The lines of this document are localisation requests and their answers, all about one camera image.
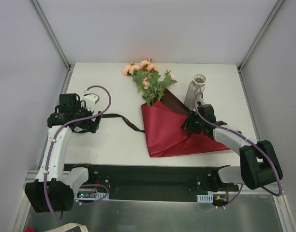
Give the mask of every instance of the gray floor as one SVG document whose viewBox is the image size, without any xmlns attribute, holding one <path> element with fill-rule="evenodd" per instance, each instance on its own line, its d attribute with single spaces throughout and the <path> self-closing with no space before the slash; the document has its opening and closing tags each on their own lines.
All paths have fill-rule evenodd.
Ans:
<svg viewBox="0 0 296 232">
<path fill-rule="evenodd" d="M 74 203 L 62 221 L 30 209 L 25 228 L 43 232 L 75 222 L 89 232 L 278 232 L 282 231 L 271 195 L 240 195 L 225 210 L 205 212 L 210 204 L 103 201 Z"/>
</svg>

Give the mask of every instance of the vase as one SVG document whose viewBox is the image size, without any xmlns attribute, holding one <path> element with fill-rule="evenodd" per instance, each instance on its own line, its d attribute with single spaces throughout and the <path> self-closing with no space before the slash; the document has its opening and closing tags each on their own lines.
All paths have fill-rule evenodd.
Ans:
<svg viewBox="0 0 296 232">
<path fill-rule="evenodd" d="M 189 84 L 188 91 L 186 94 L 184 105 L 190 110 L 194 110 L 194 98 L 201 91 L 205 90 L 206 77 L 202 74 L 197 74 L 192 78 Z"/>
</svg>

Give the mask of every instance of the metal frame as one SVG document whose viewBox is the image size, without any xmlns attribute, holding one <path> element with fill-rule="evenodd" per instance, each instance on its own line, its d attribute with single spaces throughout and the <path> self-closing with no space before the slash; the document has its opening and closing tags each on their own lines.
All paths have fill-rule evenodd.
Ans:
<svg viewBox="0 0 296 232">
<path fill-rule="evenodd" d="M 58 39 L 56 38 L 45 14 L 43 9 L 40 6 L 40 3 L 38 2 L 38 0 L 30 0 L 33 8 L 35 9 L 38 18 L 40 19 L 44 30 L 46 31 L 50 41 L 52 42 L 53 47 L 55 48 L 57 54 L 59 55 L 60 59 L 62 60 L 64 66 L 67 69 L 67 73 L 64 79 L 64 83 L 61 89 L 61 93 L 65 93 L 67 91 L 71 76 L 72 76 L 72 72 L 74 69 L 74 65 L 71 65 L 68 62 L 68 59 L 65 56 L 65 53 L 63 52 Z M 239 77 L 241 80 L 241 84 L 243 87 L 243 91 L 245 94 L 245 98 L 247 101 L 247 105 L 248 105 L 248 109 L 249 112 L 251 114 L 252 117 L 252 123 L 254 126 L 254 130 L 257 136 L 257 139 L 259 139 L 259 133 L 258 133 L 258 129 L 256 126 L 256 123 L 254 121 L 254 115 L 253 115 L 253 111 L 252 111 L 252 107 L 251 107 L 251 103 L 249 100 L 249 96 L 243 81 L 243 78 L 241 76 L 241 72 L 243 70 L 243 68 L 246 66 L 246 64 L 248 63 L 249 59 L 251 58 L 255 48 L 258 46 L 259 42 L 261 41 L 261 39 L 263 38 L 263 35 L 265 34 L 265 32 L 267 31 L 267 29 L 269 28 L 269 26 L 271 25 L 272 21 L 274 20 L 274 18 L 276 17 L 277 13 L 279 12 L 279 10 L 281 9 L 282 5 L 284 4 L 286 0 L 278 0 L 276 2 L 276 4 L 274 5 L 273 9 L 271 10 L 271 12 L 269 13 L 267 19 L 265 20 L 264 24 L 262 25 L 260 31 L 258 32 L 258 34 L 256 35 L 254 41 L 252 42 L 250 48 L 248 49 L 244 59 L 242 60 L 241 64 L 238 67 L 238 73 L 239 73 Z M 39 165 L 42 162 L 43 156 L 44 156 L 44 149 L 47 143 L 47 139 L 44 141 L 44 146 L 43 146 L 43 152 L 42 152 L 42 156 L 40 157 L 40 161 L 39 161 Z M 37 175 L 38 171 L 29 171 L 27 178 L 26 178 L 26 182 L 31 182 L 34 181 L 36 175 Z M 21 192 L 21 196 L 19 199 L 19 203 L 17 205 L 11 226 L 9 228 L 9 231 L 12 232 L 21 232 L 24 228 L 25 225 L 25 221 L 27 219 L 28 216 L 28 212 L 29 212 L 29 208 L 30 208 L 30 203 L 27 199 L 27 197 L 25 196 L 24 190 L 22 189 Z M 277 190 L 277 186 L 276 185 L 270 185 L 270 189 L 271 190 Z M 267 192 L 265 192 L 264 190 L 262 190 L 261 188 L 257 189 L 257 190 L 250 190 L 248 189 L 246 186 L 244 186 L 243 191 L 241 194 L 268 194 Z M 281 196 L 281 197 L 274 197 L 275 200 L 275 204 L 276 204 L 276 208 L 278 211 L 278 215 L 282 224 L 282 228 L 285 232 L 294 232 L 296 231 L 296 226 L 294 224 L 294 220 L 292 217 L 292 214 L 290 212 L 290 208 L 288 205 L 288 201 L 286 196 Z"/>
</svg>

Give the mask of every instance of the red wrapping paper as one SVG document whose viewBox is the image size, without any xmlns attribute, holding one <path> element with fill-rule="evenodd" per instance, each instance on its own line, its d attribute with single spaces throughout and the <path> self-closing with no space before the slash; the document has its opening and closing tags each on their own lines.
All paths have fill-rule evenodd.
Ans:
<svg viewBox="0 0 296 232">
<path fill-rule="evenodd" d="M 181 125 L 187 119 L 188 110 L 168 90 L 163 102 L 164 104 L 157 101 L 152 106 L 141 105 L 150 157 L 181 156 L 229 149 L 204 134 L 183 130 Z"/>
</svg>

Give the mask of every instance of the flower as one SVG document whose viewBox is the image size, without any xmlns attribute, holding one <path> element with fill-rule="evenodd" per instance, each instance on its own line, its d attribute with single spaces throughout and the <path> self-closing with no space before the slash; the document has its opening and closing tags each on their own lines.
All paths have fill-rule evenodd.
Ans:
<svg viewBox="0 0 296 232">
<path fill-rule="evenodd" d="M 130 68 L 129 73 L 130 73 L 131 75 L 133 75 L 134 71 L 135 71 L 135 70 L 139 70 L 139 69 L 141 69 L 141 67 L 140 67 L 139 65 L 133 65 L 133 66 Z"/>
<path fill-rule="evenodd" d="M 159 71 L 159 68 L 155 64 L 150 64 L 150 65 L 148 65 L 147 70 Z"/>
<path fill-rule="evenodd" d="M 160 82 L 160 81 L 164 81 L 164 78 L 165 78 L 165 76 L 160 76 L 160 77 L 158 78 L 158 82 Z"/>
<path fill-rule="evenodd" d="M 149 62 L 148 60 L 143 60 L 142 62 L 140 62 L 139 66 L 143 68 L 144 66 L 148 66 L 150 64 L 151 62 Z"/>
<path fill-rule="evenodd" d="M 172 79 L 172 81 L 177 81 L 177 78 L 174 75 L 171 75 L 171 79 Z"/>
<path fill-rule="evenodd" d="M 131 68 L 131 65 L 126 65 L 122 71 L 123 75 L 125 75 L 125 76 L 128 75 L 130 68 Z"/>
<path fill-rule="evenodd" d="M 148 89 L 150 83 L 148 81 L 143 81 L 143 84 L 145 85 L 144 89 Z"/>
</svg>

